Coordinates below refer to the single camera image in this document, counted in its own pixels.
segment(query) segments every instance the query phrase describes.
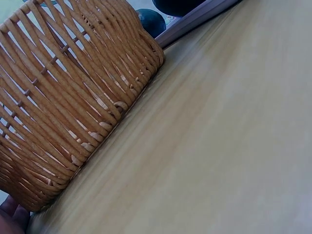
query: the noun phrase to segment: light wood surface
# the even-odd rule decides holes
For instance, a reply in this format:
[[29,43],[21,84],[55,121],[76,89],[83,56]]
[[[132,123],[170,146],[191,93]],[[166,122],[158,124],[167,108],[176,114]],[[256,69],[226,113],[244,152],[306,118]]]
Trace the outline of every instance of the light wood surface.
[[29,233],[310,234],[311,0],[245,0],[166,50]]

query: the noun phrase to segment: dark green ball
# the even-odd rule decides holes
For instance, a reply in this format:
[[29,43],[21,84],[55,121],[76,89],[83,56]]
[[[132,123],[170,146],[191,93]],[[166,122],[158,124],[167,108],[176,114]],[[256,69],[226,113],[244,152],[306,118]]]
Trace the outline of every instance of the dark green ball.
[[141,24],[153,38],[156,38],[166,30],[166,22],[160,13],[150,9],[139,9],[136,11]]
[[169,16],[182,17],[205,0],[153,0],[155,7]]

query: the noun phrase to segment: wood grain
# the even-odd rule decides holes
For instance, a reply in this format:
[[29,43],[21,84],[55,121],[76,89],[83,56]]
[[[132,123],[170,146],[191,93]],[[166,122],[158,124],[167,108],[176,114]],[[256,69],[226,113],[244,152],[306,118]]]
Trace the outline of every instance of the wood grain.
[[29,233],[311,233],[311,10],[245,0],[167,49]]

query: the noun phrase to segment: wicker basket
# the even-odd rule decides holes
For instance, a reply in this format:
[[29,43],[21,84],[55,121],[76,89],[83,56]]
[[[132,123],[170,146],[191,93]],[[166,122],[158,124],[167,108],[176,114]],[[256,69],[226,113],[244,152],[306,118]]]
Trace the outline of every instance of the wicker basket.
[[125,0],[58,3],[30,0],[0,25],[0,189],[30,211],[66,188],[163,63]]

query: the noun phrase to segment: human hand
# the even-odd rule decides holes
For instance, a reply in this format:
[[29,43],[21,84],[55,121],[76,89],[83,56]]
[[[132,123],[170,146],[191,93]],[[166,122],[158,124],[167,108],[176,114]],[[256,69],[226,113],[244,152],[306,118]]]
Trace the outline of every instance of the human hand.
[[0,233],[24,234],[29,218],[30,212],[9,195],[0,205]]

